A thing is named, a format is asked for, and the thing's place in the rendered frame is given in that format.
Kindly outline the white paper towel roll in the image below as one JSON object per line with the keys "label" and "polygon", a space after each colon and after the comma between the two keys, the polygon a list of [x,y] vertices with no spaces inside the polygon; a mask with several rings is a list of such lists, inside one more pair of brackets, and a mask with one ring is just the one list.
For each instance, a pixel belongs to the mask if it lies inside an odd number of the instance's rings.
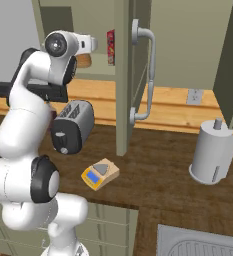
{"label": "white paper towel roll", "polygon": [[200,125],[191,177],[204,185],[215,185],[227,176],[233,159],[233,131],[221,118]]}

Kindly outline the pale green base cabinet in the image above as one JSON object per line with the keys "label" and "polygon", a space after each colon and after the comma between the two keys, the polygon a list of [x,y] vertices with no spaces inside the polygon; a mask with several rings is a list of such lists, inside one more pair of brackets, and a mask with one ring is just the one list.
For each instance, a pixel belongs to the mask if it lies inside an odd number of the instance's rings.
{"label": "pale green base cabinet", "polygon": [[[0,253],[40,256],[49,246],[47,228],[13,231],[2,221],[0,205]],[[90,256],[132,256],[138,211],[90,203],[86,221],[76,227],[77,238]]]}

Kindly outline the grey sink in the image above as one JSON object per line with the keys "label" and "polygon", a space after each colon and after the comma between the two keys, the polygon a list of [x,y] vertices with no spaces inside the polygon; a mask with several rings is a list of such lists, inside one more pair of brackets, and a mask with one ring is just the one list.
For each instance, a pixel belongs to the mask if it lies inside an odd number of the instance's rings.
{"label": "grey sink", "polygon": [[233,256],[233,237],[159,224],[157,256]]}

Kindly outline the pale green cabinet door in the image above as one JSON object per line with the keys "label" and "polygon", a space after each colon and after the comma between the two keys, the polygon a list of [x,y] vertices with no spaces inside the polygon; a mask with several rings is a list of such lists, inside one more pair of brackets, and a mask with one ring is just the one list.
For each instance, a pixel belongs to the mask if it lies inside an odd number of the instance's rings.
{"label": "pale green cabinet door", "polygon": [[116,154],[123,156],[132,135],[130,110],[139,110],[147,83],[149,39],[132,44],[132,22],[150,28],[152,0],[115,0]]}

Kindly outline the dark grey toaster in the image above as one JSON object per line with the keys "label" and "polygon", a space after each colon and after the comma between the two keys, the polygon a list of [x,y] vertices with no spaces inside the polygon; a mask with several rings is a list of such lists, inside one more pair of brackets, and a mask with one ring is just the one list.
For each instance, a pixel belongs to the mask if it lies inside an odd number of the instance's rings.
{"label": "dark grey toaster", "polygon": [[61,154],[77,154],[94,127],[94,110],[85,100],[70,101],[54,119],[51,139]]}

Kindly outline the red box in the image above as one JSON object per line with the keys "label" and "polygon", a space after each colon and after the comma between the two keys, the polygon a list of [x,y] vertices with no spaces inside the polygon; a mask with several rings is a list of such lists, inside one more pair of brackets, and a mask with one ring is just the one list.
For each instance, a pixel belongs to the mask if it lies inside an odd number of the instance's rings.
{"label": "red box", "polygon": [[115,30],[107,32],[108,65],[115,65]]}

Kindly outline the brown honey bottle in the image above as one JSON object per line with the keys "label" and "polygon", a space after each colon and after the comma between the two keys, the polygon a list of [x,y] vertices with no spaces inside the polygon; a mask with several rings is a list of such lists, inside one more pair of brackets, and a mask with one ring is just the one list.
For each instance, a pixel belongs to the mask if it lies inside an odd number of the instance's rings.
{"label": "brown honey bottle", "polygon": [[76,57],[78,68],[88,68],[92,65],[92,59],[89,54],[81,54]]}

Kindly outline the grey wall outlet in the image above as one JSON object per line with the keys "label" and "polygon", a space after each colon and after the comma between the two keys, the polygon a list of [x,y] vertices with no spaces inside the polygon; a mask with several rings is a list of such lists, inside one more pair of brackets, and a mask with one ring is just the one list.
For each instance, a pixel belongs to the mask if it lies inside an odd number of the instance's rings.
{"label": "grey wall outlet", "polygon": [[189,89],[186,99],[187,105],[200,105],[202,101],[202,89]]}

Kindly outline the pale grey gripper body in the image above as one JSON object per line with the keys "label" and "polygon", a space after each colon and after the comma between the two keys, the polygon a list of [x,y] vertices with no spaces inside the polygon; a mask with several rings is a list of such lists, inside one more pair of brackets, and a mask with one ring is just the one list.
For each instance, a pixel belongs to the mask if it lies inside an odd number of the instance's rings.
{"label": "pale grey gripper body", "polygon": [[94,52],[98,48],[98,40],[94,37],[91,37],[91,52]]}

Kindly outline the pale green wall cabinet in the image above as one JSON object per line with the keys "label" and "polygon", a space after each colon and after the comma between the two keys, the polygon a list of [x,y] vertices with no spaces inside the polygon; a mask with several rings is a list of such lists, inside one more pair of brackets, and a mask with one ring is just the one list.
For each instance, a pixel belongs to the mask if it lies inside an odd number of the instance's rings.
{"label": "pale green wall cabinet", "polygon": [[107,38],[116,29],[120,16],[116,0],[31,0],[40,43],[52,31],[65,30],[89,34],[98,40],[98,49],[91,54],[92,65],[79,68],[79,79],[114,80],[115,67],[108,64]]}

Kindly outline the yellow digital scale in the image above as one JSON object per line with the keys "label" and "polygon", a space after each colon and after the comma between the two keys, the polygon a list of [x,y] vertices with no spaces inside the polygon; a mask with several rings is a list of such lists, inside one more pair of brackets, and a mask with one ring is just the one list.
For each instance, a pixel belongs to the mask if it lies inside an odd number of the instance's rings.
{"label": "yellow digital scale", "polygon": [[107,158],[89,166],[81,174],[82,180],[94,191],[117,178],[120,174],[119,168]]}

